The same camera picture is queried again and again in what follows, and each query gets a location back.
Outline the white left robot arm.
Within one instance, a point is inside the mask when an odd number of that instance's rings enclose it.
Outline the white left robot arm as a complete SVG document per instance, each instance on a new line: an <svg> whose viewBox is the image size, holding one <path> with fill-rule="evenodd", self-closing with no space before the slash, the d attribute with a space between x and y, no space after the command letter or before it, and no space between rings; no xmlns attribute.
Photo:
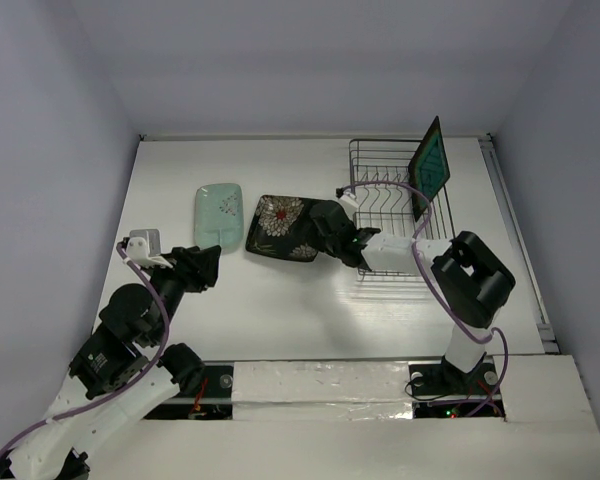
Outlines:
<svg viewBox="0 0 600 480"><path fill-rule="evenodd" d="M116 250L138 282L111 295L44 417L1 448L0 479L86 479L129 427L201 388L203 361L186 344L170 343L170 327L185 294L215 286L220 246L162 255L135 236Z"/></svg>

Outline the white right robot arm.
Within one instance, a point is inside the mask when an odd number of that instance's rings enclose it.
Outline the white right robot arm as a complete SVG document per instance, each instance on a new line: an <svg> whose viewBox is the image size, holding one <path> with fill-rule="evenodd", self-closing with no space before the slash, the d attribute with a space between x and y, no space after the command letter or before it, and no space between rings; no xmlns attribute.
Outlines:
<svg viewBox="0 0 600 480"><path fill-rule="evenodd" d="M412 384L416 394L461 395L476 381L496 315L516 285L510 270L473 232L443 240L359 228L335 201L309 210L324 253L365 272L418 275L454 323L440 363Z"/></svg>

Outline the light green rectangular plate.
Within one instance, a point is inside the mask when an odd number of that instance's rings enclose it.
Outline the light green rectangular plate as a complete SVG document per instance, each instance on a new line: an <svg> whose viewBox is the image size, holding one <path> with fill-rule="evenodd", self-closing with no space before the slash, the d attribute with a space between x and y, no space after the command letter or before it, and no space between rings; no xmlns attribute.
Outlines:
<svg viewBox="0 0 600 480"><path fill-rule="evenodd" d="M201 249L219 246L223 254L238 249L244 237L241 187L215 183L200 187L194 200L194 244Z"/></svg>

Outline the dark green patterned plate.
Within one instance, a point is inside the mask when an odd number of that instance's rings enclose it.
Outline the dark green patterned plate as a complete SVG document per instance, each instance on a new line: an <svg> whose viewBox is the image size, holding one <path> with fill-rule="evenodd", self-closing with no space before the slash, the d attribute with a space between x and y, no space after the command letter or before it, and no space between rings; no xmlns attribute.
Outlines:
<svg viewBox="0 0 600 480"><path fill-rule="evenodd" d="M450 179L440 119L434 118L408 164L411 208L419 221L427 205L436 198Z"/></svg>

